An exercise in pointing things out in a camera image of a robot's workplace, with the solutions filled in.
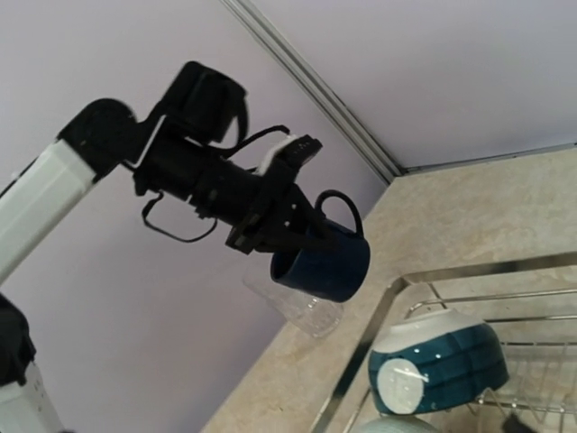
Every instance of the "dish rack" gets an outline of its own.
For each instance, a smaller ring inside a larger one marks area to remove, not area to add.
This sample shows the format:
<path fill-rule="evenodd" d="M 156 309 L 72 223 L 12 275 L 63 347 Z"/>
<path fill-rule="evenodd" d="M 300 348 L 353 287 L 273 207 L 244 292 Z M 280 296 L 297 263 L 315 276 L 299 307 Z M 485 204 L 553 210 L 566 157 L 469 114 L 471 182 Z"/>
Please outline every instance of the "dish rack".
<path fill-rule="evenodd" d="M 577 266 L 577 253 L 397 278 L 385 290 L 310 431 L 348 433 L 378 417 L 366 358 L 383 325 L 452 308 L 493 326 L 511 378 L 500 390 L 486 390 L 470 404 L 420 418 L 444 433 L 485 433 L 502 431 L 502 423 L 515 413 L 539 433 L 577 432 L 577 270 L 572 266 Z M 571 275 L 574 283 L 559 272 Z"/>

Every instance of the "black wire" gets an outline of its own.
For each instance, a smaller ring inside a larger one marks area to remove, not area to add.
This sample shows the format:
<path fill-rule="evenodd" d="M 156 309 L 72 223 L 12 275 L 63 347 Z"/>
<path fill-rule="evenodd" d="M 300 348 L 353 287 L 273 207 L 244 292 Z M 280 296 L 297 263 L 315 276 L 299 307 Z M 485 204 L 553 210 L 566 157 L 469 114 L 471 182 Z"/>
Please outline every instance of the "black wire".
<path fill-rule="evenodd" d="M 182 237 L 178 237 L 176 235 L 173 235 L 170 232 L 167 232 L 166 230 L 155 226 L 153 223 L 151 223 L 148 220 L 148 215 L 151 213 L 152 208 L 156 206 L 156 204 L 161 201 L 164 198 L 164 193 L 159 192 L 159 195 L 156 198 L 153 198 L 151 201 L 149 201 L 146 206 L 142 209 L 141 215 L 142 215 L 142 222 L 144 223 L 145 226 L 147 226 L 148 228 L 150 228 L 150 230 L 153 230 L 155 232 L 158 232 L 162 235 L 165 235 L 167 237 L 169 237 L 170 239 L 174 239 L 175 241 L 179 241 L 182 242 L 183 244 L 193 244 L 194 242 L 198 242 L 202 239 L 204 239 L 205 237 L 207 237 L 208 235 L 210 235 L 211 233 L 213 233 L 216 229 L 216 226 L 218 226 L 218 220 L 215 218 L 215 221 L 213 222 L 212 226 L 206 230 L 206 232 L 204 232 L 202 235 L 197 236 L 197 237 L 193 237 L 191 239 L 184 239 Z"/>
<path fill-rule="evenodd" d="M 120 165 L 122 165 L 123 167 L 125 167 L 128 171 L 134 173 L 134 167 L 131 166 L 131 165 L 129 165 L 128 162 L 122 161 L 122 162 L 120 163 Z"/>
<path fill-rule="evenodd" d="M 231 158 L 232 156 L 234 156 L 236 153 L 238 153 L 239 151 L 244 149 L 249 144 L 254 143 L 257 140 L 259 140 L 260 138 L 264 137 L 265 135 L 268 135 L 271 133 L 284 133 L 286 135 L 289 135 L 290 130 L 284 124 L 275 124 L 274 126 L 271 126 L 270 128 L 263 129 L 262 131 L 259 131 L 258 133 L 253 134 L 250 137 L 242 140 L 240 143 L 238 143 L 236 146 L 234 146 L 233 149 L 229 149 L 229 150 L 224 151 L 224 157 L 227 159 Z"/>

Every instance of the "metal wire rack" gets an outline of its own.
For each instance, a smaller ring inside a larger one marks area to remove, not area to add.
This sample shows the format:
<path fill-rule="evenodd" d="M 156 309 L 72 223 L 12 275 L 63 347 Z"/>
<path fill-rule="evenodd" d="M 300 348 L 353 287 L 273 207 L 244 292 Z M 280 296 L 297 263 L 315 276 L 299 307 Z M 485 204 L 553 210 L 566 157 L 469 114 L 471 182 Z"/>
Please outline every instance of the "metal wire rack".
<path fill-rule="evenodd" d="M 407 288 L 425 284 L 430 291 L 428 295 L 419 292 L 422 300 L 405 304 L 404 310 L 393 310 L 397 320 L 431 309 L 451 308 L 466 314 L 480 314 L 499 335 L 511 379 L 500 390 L 486 390 L 468 405 L 427 414 L 423 419 L 440 427 L 444 433 L 489 433 L 502 431 L 502 423 L 514 413 L 539 433 L 577 432 L 577 284 L 554 290 L 503 290 L 459 297 L 441 296 L 437 289 L 441 281 L 458 280 L 466 285 L 471 277 L 551 270 L 575 265 L 577 253 L 562 253 L 506 263 L 485 263 L 418 272 L 396 279 L 381 298 L 349 364 L 310 431 L 320 433 L 332 427 L 335 414 L 345 401 L 355 379 L 365 375 L 357 373 L 362 370 L 366 355 L 385 319 L 390 318 L 391 306 L 398 302 L 398 298 L 401 298 L 400 295 Z M 542 308 L 521 308 L 526 307 L 527 303 Z M 484 308 L 483 304 L 499 307 Z M 509 310 L 507 305 L 511 306 L 512 313 L 502 314 Z M 559 326 L 563 327 L 563 332 L 558 332 Z M 358 404 L 355 403 L 354 410 L 347 412 L 344 429 L 340 428 L 338 431 L 351 431 L 358 425 L 358 418 L 367 407 L 371 406 L 374 411 L 366 379 L 363 387 Z"/>
<path fill-rule="evenodd" d="M 540 290 L 522 293 L 471 296 L 461 298 L 441 298 L 432 283 L 427 284 L 435 294 L 434 299 L 420 301 L 410 307 L 405 318 L 410 318 L 426 307 L 455 308 L 460 303 L 483 301 L 506 301 L 516 299 L 536 299 L 541 297 L 577 295 L 577 288 L 562 290 Z M 551 314 L 545 316 L 511 316 L 485 318 L 487 323 L 498 324 L 522 322 L 547 322 L 552 320 L 576 320 L 577 314 Z M 502 390 L 486 390 L 479 398 L 466 405 L 466 409 L 476 418 L 476 431 L 487 431 L 483 425 L 482 412 L 493 408 L 501 416 L 499 422 L 491 414 L 491 425 L 502 423 L 505 418 L 516 413 L 538 431 L 565 433 L 577 431 L 577 341 L 501 341 L 511 379 Z M 362 405 L 367 403 L 371 391 L 363 394 L 362 404 L 349 419 L 344 433 L 355 424 Z M 569 429 L 568 419 L 572 426 Z"/>

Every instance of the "ceramic bowl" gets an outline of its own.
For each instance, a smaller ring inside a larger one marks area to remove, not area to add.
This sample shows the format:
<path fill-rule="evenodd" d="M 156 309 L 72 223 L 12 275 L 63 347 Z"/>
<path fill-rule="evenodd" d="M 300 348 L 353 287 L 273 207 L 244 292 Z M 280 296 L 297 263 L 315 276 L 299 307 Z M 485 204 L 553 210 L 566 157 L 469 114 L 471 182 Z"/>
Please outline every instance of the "ceramic bowl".
<path fill-rule="evenodd" d="M 508 380 L 495 331 L 478 318 L 443 309 L 390 327 L 369 357 L 381 413 L 427 413 L 474 401 Z"/>
<path fill-rule="evenodd" d="M 351 433 L 440 433 L 427 422 L 421 419 L 408 416 L 382 417 L 367 422 Z"/>

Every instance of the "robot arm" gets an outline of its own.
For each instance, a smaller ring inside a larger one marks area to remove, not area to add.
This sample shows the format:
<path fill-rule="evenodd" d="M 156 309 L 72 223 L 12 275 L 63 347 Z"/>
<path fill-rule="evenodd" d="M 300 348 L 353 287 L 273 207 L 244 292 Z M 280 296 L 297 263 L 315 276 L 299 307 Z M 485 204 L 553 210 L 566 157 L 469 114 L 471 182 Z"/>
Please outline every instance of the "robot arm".
<path fill-rule="evenodd" d="M 189 203 L 201 218 L 230 225 L 226 245 L 243 253 L 300 248 L 330 251 L 335 239 L 294 183 L 322 145 L 290 136 L 256 170 L 230 158 L 251 142 L 244 89 L 221 73 L 189 62 L 143 122 L 128 106 L 100 99 L 82 110 L 57 141 L 0 193 L 0 285 L 50 230 L 111 170 L 133 172 L 136 194 Z M 236 119 L 239 139 L 217 148 Z M 316 238 L 306 236 L 313 227 Z M 0 295 L 0 431 L 63 430 L 34 363 L 25 316 Z"/>

